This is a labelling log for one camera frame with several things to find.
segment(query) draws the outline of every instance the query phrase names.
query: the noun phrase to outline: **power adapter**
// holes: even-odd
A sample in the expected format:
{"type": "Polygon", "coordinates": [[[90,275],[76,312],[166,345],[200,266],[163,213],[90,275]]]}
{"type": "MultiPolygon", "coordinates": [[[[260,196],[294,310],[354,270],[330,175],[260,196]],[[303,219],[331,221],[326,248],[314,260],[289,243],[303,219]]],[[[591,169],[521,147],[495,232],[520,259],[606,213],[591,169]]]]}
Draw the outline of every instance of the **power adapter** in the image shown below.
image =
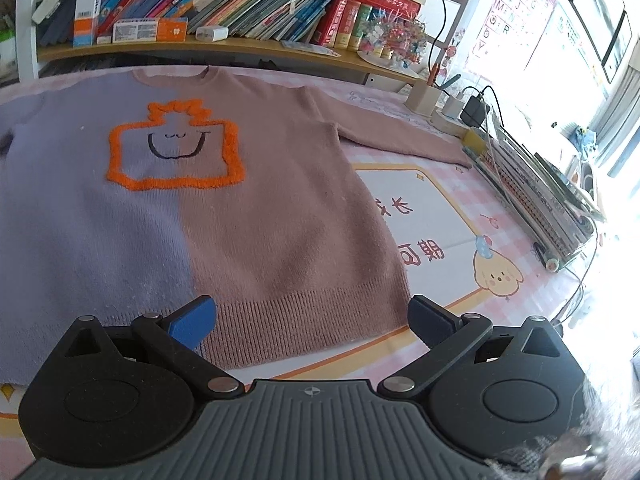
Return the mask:
{"type": "Polygon", "coordinates": [[[483,103],[475,95],[469,98],[462,112],[460,112],[460,120],[467,126],[479,128],[487,117],[491,107],[483,103]]]}

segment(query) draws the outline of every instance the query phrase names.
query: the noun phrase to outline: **sweater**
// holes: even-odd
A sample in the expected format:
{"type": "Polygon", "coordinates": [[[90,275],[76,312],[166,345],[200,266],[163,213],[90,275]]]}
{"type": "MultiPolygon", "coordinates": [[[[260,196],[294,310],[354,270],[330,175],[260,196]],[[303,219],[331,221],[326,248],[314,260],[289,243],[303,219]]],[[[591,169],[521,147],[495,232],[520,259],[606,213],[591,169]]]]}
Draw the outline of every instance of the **sweater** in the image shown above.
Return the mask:
{"type": "Polygon", "coordinates": [[[216,68],[1,106],[0,382],[30,382],[77,316],[128,324],[200,294],[218,318],[198,351],[226,369],[405,324],[402,260],[338,136],[469,165],[319,89],[216,68]]]}

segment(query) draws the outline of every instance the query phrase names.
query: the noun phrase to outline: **wooden shelf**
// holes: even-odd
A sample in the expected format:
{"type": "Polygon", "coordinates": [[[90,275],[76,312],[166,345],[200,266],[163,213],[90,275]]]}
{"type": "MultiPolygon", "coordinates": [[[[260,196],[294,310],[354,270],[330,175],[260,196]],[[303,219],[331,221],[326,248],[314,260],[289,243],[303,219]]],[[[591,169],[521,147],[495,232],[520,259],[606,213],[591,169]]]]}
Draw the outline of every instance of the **wooden shelf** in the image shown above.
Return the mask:
{"type": "Polygon", "coordinates": [[[184,42],[162,43],[110,43],[73,48],[70,44],[47,46],[38,48],[38,61],[53,61],[79,56],[94,56],[97,54],[116,54],[127,52],[158,52],[158,51],[198,51],[198,52],[235,52],[238,54],[254,54],[256,56],[283,57],[299,59],[307,62],[337,66],[348,70],[387,76],[396,80],[412,83],[415,78],[378,67],[360,59],[355,52],[337,50],[340,57],[320,56],[300,50],[284,48],[279,41],[249,40],[247,38],[228,38],[215,43],[196,41],[193,36],[187,36],[184,42]]]}

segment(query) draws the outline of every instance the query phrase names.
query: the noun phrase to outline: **black cable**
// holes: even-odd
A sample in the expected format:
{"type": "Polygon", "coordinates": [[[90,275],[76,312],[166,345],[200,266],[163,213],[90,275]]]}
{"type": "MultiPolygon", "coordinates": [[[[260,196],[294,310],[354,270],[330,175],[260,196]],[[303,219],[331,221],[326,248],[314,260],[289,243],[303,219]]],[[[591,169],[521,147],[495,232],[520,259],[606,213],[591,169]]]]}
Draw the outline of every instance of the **black cable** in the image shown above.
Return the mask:
{"type": "MultiPolygon", "coordinates": [[[[564,310],[564,308],[567,307],[567,305],[569,305],[569,303],[571,303],[571,301],[575,297],[575,295],[578,294],[578,291],[582,290],[582,296],[580,297],[580,301],[578,301],[578,303],[571,310],[571,312],[569,312],[568,314],[565,314],[565,316],[562,318],[560,323],[564,323],[573,314],[575,314],[575,311],[578,310],[578,308],[580,307],[580,304],[582,303],[582,300],[584,299],[584,279],[587,277],[587,274],[588,274],[589,270],[591,269],[591,266],[593,265],[593,261],[594,261],[594,259],[596,257],[596,253],[598,252],[598,226],[596,225],[596,222],[593,223],[593,227],[595,229],[595,247],[593,249],[593,254],[591,255],[591,260],[589,261],[589,265],[587,266],[587,269],[584,271],[584,274],[582,275],[582,278],[580,279],[580,283],[578,284],[578,287],[575,289],[575,292],[571,295],[571,297],[566,301],[566,303],[558,311],[558,314],[560,314],[564,310]]],[[[576,278],[578,278],[578,275],[575,272],[573,272],[571,269],[566,268],[566,270],[568,270],[576,278]]]]}
{"type": "Polygon", "coordinates": [[[487,85],[482,89],[481,93],[482,95],[484,95],[484,92],[486,92],[487,88],[494,94],[495,103],[498,105],[498,113],[500,114],[500,124],[502,125],[502,127],[504,127],[504,121],[502,120],[502,110],[500,110],[500,102],[498,101],[498,96],[495,94],[494,87],[492,87],[491,85],[487,85]]]}
{"type": "Polygon", "coordinates": [[[438,41],[438,39],[440,38],[440,35],[443,33],[444,28],[447,25],[447,4],[444,0],[442,0],[442,9],[444,10],[444,19],[442,20],[442,28],[440,29],[440,32],[438,33],[438,35],[434,38],[433,43],[431,43],[431,50],[429,51],[429,59],[427,62],[429,71],[431,71],[431,69],[433,68],[433,66],[431,65],[431,56],[433,55],[433,47],[435,46],[436,41],[438,41]]]}
{"type": "Polygon", "coordinates": [[[465,86],[465,87],[462,89],[462,93],[464,93],[464,92],[465,92],[465,90],[467,90],[467,89],[469,89],[469,88],[472,88],[473,90],[475,90],[475,91],[476,91],[476,92],[478,92],[479,94],[481,94],[481,93],[482,93],[482,92],[481,92],[481,91],[479,91],[475,86],[465,86]]]}
{"type": "Polygon", "coordinates": [[[436,83],[433,84],[438,90],[440,90],[441,92],[445,93],[446,95],[448,95],[449,97],[451,97],[451,94],[449,92],[447,92],[445,89],[440,88],[438,85],[436,85],[436,83]]]}

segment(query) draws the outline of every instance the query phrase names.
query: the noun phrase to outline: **orange fuzzy embroidery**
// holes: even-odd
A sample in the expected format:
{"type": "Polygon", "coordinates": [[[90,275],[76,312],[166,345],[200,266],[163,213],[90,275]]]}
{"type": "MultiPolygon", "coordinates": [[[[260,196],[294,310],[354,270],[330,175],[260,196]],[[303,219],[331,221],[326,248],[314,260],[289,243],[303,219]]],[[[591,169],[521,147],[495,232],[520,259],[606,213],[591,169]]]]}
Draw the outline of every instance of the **orange fuzzy embroidery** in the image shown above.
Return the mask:
{"type": "Polygon", "coordinates": [[[238,184],[244,180],[244,166],[238,154],[238,126],[225,120],[210,120],[211,110],[202,107],[201,99],[189,101],[170,101],[167,104],[149,103],[148,120],[139,123],[125,123],[116,126],[109,134],[111,158],[107,171],[107,180],[120,184],[131,191],[145,191],[149,189],[176,189],[179,187],[224,187],[238,184]],[[134,128],[153,128],[166,124],[164,114],[177,112],[190,116],[190,126],[223,127],[222,160],[226,164],[226,175],[211,178],[195,178],[192,176],[178,176],[174,178],[144,178],[135,180],[122,172],[122,146],[120,136],[126,130],[134,128]]]}

